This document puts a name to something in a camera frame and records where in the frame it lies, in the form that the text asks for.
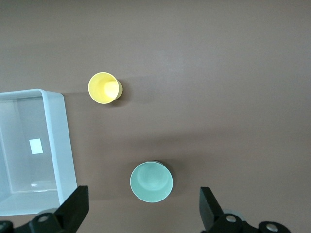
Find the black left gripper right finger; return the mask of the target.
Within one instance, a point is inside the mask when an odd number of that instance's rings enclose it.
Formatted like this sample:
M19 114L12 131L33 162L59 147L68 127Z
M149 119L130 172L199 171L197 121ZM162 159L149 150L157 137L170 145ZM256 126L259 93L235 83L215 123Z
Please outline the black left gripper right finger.
M225 214L209 187L201 187L199 211L204 230L200 233L259 233L235 214Z

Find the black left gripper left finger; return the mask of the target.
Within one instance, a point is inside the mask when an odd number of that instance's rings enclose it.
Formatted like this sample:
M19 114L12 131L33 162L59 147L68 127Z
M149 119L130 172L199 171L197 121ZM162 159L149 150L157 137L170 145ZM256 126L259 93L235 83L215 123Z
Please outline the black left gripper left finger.
M54 213L40 214L14 233L76 233L88 212L88 187L79 186Z

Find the pale green bowl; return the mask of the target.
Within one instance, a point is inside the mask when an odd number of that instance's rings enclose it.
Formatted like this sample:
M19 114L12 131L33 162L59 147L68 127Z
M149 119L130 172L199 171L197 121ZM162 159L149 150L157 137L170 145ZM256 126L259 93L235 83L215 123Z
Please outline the pale green bowl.
M141 201L157 203L166 199L173 190L173 176L159 161L147 161L134 168L130 176L133 194Z

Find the yellow plastic cup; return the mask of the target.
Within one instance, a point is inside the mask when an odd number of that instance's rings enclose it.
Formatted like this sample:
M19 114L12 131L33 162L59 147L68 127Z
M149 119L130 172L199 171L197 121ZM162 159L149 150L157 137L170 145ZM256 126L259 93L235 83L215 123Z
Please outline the yellow plastic cup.
M99 72L88 83L90 97L99 104L109 104L123 93L123 86L112 74Z

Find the white label sticker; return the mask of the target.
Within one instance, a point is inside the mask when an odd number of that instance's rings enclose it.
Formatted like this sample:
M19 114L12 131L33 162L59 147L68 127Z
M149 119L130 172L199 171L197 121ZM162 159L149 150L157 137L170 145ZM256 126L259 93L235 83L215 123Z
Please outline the white label sticker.
M42 148L40 138L30 139L29 144L30 144L32 154L42 154L43 153L43 148Z

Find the translucent white plastic bin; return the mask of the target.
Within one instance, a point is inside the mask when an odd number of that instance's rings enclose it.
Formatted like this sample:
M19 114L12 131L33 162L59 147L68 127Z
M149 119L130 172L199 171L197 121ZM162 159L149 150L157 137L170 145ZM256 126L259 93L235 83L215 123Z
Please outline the translucent white plastic bin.
M36 138L42 154L31 153L29 140ZM0 93L0 216L57 208L76 187L63 95Z

